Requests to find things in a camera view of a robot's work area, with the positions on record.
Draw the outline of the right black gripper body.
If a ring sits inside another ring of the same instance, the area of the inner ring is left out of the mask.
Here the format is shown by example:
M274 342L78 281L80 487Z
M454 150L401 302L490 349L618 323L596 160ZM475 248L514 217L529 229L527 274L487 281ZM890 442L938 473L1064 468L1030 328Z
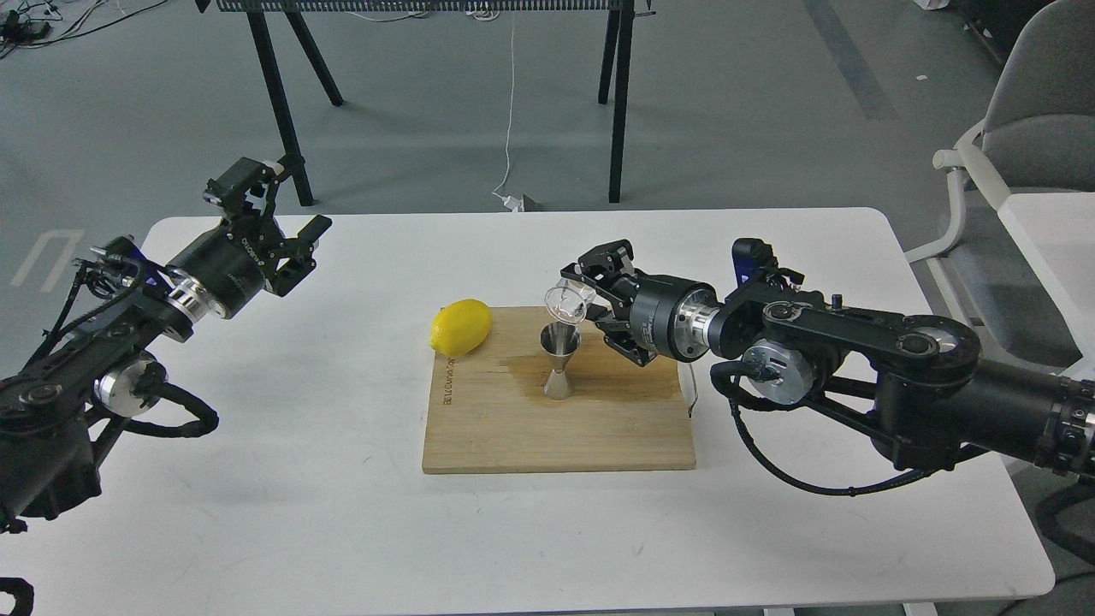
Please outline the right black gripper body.
M671 275L643 275L632 304L632 334L657 355L696 360L708 351L708 319L719 309L711 284Z

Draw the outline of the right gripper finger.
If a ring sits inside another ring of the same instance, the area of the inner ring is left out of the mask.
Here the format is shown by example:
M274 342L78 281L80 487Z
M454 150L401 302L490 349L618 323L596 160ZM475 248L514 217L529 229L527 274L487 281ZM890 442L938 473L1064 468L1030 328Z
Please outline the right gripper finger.
M587 311L585 321L589 321L602 332L607 347L637 367L650 364L658 356L656 350L652 351L639 346L637 338L630 332L629 323L625 319L618 319L612 311Z
M615 240L587 249L560 269L560 277L593 287L597 297L590 311L630 311L653 300L653 283L635 268L629 240Z

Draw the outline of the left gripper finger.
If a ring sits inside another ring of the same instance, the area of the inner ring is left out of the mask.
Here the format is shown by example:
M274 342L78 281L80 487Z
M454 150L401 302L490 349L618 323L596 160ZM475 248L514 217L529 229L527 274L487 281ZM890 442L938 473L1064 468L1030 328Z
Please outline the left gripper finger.
M204 233L204 246L234 243L244 249L304 249L306 241L286 239L274 221L281 183L304 167L304 158L287 153L274 163L242 156L218 179L208 181L204 200L222 211L222 221Z
M316 268L316 242L333 225L326 216L313 216L297 237L286 237L275 221L261 233L261 270L266 291L286 297Z

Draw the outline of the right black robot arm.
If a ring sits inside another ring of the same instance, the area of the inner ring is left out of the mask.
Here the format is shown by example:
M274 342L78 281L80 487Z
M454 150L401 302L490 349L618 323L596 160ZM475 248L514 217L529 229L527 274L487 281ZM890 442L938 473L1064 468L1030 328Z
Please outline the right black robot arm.
M978 336L955 319L849 307L802 291L802 274L779 265L759 239L731 246L737 288L645 274L627 240L596 246L560 271L545 305L563 323L590 321L636 365L657 356L689 363L716 355L708 377L731 406L744 445L779 480L818 495L885 491L1004 453L1075 486L1036 508L1044 536L1092 561L1092 542L1057 522L1092 498L1092 382L984 359ZM832 489L779 469L754 444L742 409L809 408L868 435L896 478Z

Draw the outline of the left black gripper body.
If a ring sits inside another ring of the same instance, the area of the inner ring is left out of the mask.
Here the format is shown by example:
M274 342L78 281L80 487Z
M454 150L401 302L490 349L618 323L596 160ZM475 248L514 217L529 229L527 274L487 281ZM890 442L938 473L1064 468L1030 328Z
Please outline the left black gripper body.
M223 231L207 231L181 249L168 270L203 286L222 319L234 318L265 287L258 261Z

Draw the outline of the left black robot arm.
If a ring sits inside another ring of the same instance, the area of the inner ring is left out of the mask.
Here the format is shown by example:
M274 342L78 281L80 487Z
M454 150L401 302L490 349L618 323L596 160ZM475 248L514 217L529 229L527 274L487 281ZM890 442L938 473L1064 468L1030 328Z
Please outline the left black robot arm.
M58 319L1 388L4 533L100 495L99 467L124 433L196 438L216 429L218 414L168 381L149 344L186 341L209 313L234 318L260 292L285 297L312 274L331 219L313 217L288 237L275 218L278 188L302 171L293 153L274 163L242 156L204 189L222 219L165 265L125 235L74 261Z

